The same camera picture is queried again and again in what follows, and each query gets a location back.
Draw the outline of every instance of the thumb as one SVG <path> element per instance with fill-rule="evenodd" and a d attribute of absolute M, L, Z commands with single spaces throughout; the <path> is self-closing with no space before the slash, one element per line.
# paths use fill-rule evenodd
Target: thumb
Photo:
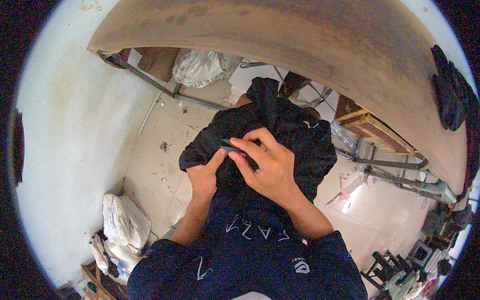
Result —
<path fill-rule="evenodd" d="M 212 159 L 205 166 L 208 168 L 209 171 L 215 173 L 226 156 L 227 151 L 223 148 L 220 148 L 217 152 L 215 152 L 215 154 L 213 154 Z"/>
<path fill-rule="evenodd" d="M 231 151 L 228 153 L 228 156 L 233 159 L 235 164 L 240 170 L 245 182 L 249 184 L 249 182 L 253 182 L 255 179 L 255 174 L 250 165 L 248 164 L 247 160 L 239 153 L 235 151 Z"/>

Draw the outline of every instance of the forearm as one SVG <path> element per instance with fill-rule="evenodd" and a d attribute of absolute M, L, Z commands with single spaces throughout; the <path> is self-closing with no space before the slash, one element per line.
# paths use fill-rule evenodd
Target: forearm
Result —
<path fill-rule="evenodd" d="M 289 214 L 295 229 L 309 239 L 319 239 L 333 232 L 325 215 L 303 195 L 298 186 L 289 189 L 279 203 Z"/>
<path fill-rule="evenodd" d="M 185 216 L 173 233 L 171 240 L 180 245 L 192 244 L 202 233 L 212 197 L 193 196 Z"/>

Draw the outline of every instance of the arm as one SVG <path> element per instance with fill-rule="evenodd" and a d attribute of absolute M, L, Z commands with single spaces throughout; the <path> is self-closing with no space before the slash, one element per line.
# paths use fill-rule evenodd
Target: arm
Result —
<path fill-rule="evenodd" d="M 215 172 L 226 156 L 227 152 L 219 149 L 205 166 L 187 169 L 188 178 L 192 183 L 192 200 L 171 237 L 172 241 L 180 245 L 190 245 L 202 233 L 210 203 L 216 192 Z"/>
<path fill-rule="evenodd" d="M 257 146 L 252 142 L 255 140 L 260 140 L 262 144 Z M 230 141 L 248 153 L 259 167 L 254 171 L 242 155 L 229 152 L 228 156 L 235 161 L 245 182 L 283 207 L 300 234 L 306 238 L 319 239 L 333 232 L 325 215 L 305 198 L 295 183 L 295 155 L 277 143 L 266 128 L 251 131 L 243 139 L 232 138 Z"/>

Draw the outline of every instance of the shirt sleeve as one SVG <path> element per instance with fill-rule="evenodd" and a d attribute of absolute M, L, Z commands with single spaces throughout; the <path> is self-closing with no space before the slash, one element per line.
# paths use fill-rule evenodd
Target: shirt sleeve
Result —
<path fill-rule="evenodd" d="M 145 256 L 135 266 L 127 282 L 130 300 L 156 299 L 157 293 L 168 299 L 175 284 L 182 282 L 182 266 L 188 258 L 188 248 L 171 240 L 162 239 L 152 244 Z"/>
<path fill-rule="evenodd" d="M 308 261 L 315 277 L 332 294 L 327 299 L 367 299 L 357 265 L 347 251 L 340 231 L 309 242 Z"/>

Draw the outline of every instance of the hand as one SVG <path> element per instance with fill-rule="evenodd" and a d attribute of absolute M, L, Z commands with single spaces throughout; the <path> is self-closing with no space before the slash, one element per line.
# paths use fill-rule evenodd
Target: hand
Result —
<path fill-rule="evenodd" d="M 227 156 L 224 149 L 219 149 L 206 165 L 187 169 L 187 175 L 192 183 L 192 198 L 211 200 L 216 192 L 215 172 Z"/>
<path fill-rule="evenodd" d="M 252 142 L 255 140 L 260 140 L 262 144 L 257 146 Z M 257 163 L 259 168 L 254 171 L 241 154 L 233 151 L 228 154 L 245 182 L 254 190 L 281 206 L 285 205 L 289 195 L 300 191 L 293 179 L 295 155 L 280 145 L 267 128 L 253 130 L 243 139 L 231 138 L 230 142 Z"/>

